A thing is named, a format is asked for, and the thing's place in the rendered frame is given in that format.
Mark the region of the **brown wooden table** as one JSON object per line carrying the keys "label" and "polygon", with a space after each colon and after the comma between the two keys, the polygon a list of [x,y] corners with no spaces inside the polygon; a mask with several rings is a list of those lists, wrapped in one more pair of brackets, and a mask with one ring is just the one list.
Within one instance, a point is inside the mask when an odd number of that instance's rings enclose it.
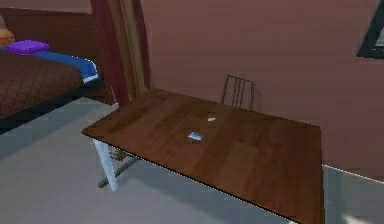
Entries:
{"label": "brown wooden table", "polygon": [[82,132],[297,224],[325,224],[317,126],[152,89]]}

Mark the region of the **black framed window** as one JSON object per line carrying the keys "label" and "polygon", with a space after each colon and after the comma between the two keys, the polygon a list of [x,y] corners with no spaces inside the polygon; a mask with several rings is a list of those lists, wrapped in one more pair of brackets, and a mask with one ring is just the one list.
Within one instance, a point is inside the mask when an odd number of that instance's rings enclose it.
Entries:
{"label": "black framed window", "polygon": [[384,60],[384,0],[379,0],[356,56]]}

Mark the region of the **orange pillow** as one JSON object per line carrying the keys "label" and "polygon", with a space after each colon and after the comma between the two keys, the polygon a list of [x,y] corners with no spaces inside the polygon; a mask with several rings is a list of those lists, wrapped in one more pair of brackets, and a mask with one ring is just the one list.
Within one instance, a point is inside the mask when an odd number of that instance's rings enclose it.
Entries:
{"label": "orange pillow", "polygon": [[0,46],[7,46],[15,41],[15,36],[7,29],[0,29]]}

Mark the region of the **bed with brown quilt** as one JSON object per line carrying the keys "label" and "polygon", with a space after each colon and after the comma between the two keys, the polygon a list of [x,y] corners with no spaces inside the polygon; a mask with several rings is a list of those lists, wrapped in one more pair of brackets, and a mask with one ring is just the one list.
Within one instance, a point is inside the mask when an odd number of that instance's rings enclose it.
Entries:
{"label": "bed with brown quilt", "polygon": [[50,46],[31,55],[0,46],[0,135],[81,97],[115,103],[91,14],[0,7],[0,17],[16,41]]}

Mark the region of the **dark red curtain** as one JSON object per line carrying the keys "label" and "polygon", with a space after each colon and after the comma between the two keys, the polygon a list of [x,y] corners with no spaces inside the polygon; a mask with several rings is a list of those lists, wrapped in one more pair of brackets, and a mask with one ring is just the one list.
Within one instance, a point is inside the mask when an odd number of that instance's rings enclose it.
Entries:
{"label": "dark red curtain", "polygon": [[141,0],[89,0],[104,79],[119,106],[151,85],[148,38]]}

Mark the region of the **purple pillow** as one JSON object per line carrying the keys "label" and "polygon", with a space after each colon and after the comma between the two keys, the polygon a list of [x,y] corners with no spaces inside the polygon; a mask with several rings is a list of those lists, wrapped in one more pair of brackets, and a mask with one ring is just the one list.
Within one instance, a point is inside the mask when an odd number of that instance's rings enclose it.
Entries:
{"label": "purple pillow", "polygon": [[47,43],[33,40],[16,41],[5,47],[9,52],[20,55],[31,55],[46,51],[49,48],[50,46]]}

